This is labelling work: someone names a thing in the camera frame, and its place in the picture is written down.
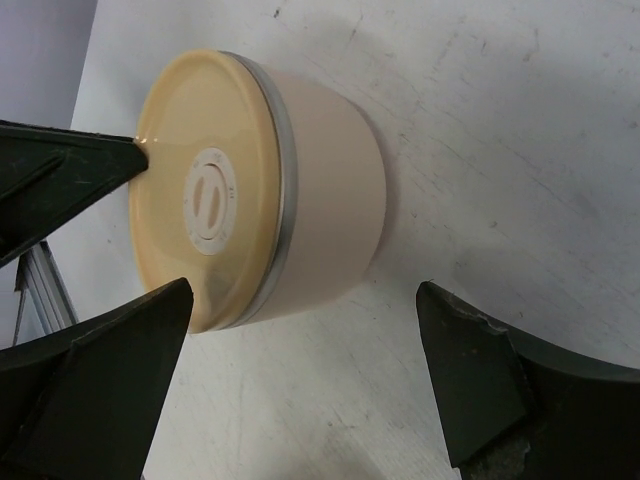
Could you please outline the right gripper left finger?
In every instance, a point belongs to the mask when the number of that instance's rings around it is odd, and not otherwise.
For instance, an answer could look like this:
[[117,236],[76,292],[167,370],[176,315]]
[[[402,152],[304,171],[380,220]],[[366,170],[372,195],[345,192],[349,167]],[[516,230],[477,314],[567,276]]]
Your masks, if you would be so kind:
[[142,478],[193,303],[180,278],[3,350],[2,478]]

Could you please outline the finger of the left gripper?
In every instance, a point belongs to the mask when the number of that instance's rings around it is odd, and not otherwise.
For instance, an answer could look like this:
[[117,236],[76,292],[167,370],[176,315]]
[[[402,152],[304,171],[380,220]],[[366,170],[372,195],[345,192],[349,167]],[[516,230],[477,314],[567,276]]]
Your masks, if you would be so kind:
[[130,137],[1,122],[1,264],[148,168]]

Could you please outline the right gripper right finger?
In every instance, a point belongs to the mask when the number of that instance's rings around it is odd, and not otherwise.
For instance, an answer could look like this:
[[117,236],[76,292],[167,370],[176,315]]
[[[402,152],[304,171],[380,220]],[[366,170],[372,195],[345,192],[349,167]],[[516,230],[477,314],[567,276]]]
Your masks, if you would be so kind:
[[420,284],[416,309],[462,478],[638,478],[638,369],[554,345],[433,282]]

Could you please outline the wooden lid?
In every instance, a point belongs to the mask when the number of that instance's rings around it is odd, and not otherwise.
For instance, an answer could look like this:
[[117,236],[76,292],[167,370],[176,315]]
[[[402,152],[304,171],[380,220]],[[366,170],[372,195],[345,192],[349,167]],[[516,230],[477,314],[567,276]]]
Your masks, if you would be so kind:
[[281,167],[267,100],[231,55],[193,50],[152,86],[136,142],[148,158],[129,185],[139,277],[150,290],[187,279],[190,330],[224,328],[249,306],[276,245]]

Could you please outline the steel lunch bowl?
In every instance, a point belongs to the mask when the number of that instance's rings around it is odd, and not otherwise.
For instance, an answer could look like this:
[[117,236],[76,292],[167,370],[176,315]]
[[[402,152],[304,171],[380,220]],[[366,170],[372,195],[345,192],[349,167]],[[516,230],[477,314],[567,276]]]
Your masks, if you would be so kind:
[[302,76],[222,53],[258,82],[281,167],[272,259],[249,306],[225,329],[310,310],[356,286],[380,241],[387,188],[378,143],[353,103]]

